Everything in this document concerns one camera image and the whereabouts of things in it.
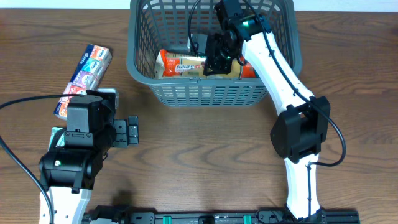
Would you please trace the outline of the orange spaghetti packet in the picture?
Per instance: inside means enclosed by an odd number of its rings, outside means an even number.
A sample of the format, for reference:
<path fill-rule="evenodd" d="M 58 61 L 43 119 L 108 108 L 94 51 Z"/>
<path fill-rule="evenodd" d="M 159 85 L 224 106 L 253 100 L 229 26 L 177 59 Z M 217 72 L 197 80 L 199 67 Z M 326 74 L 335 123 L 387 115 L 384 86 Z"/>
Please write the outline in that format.
<path fill-rule="evenodd" d="M 232 61 L 231 72 L 228 74 L 213 74 L 206 76 L 205 57 L 194 57 L 175 54 L 161 49 L 155 62 L 155 77 L 165 78 L 199 78 L 199 79 L 242 79 L 257 78 L 253 67 L 247 63 L 240 66 L 236 59 Z"/>

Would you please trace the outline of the multicolour tissue multipack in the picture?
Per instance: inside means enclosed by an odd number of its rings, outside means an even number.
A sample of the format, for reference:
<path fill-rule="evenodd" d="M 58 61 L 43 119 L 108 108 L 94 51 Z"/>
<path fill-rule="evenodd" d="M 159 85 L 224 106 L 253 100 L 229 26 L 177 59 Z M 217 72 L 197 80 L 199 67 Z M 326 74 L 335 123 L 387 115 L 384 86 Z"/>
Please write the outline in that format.
<path fill-rule="evenodd" d="M 86 90 L 96 90 L 111 59 L 110 49 L 88 44 L 63 93 L 85 95 Z"/>

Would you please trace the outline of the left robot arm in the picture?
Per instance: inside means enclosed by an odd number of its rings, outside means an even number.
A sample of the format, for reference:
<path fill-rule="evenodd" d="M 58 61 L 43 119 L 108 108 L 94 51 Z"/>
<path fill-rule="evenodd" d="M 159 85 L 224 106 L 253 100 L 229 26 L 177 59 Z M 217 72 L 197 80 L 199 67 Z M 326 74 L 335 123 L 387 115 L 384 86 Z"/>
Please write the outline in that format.
<path fill-rule="evenodd" d="M 137 116 L 116 119 L 117 103 L 116 92 L 70 98 L 67 125 L 39 162 L 40 223 L 81 223 L 107 152 L 139 143 Z"/>

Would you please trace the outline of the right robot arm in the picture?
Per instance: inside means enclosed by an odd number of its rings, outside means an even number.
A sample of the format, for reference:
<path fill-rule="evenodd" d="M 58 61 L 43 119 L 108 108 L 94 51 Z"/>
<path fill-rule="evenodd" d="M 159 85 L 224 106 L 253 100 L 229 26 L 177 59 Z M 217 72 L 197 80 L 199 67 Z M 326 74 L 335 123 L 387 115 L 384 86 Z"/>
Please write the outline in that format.
<path fill-rule="evenodd" d="M 295 219 L 308 219 L 320 209 L 314 165 L 326 139 L 330 104 L 297 78 L 264 16 L 246 14 L 240 1 L 220 1 L 214 10 L 222 33 L 207 43 L 204 73 L 229 73 L 234 60 L 257 73 L 278 115 L 270 137 L 286 166 L 286 206 Z"/>

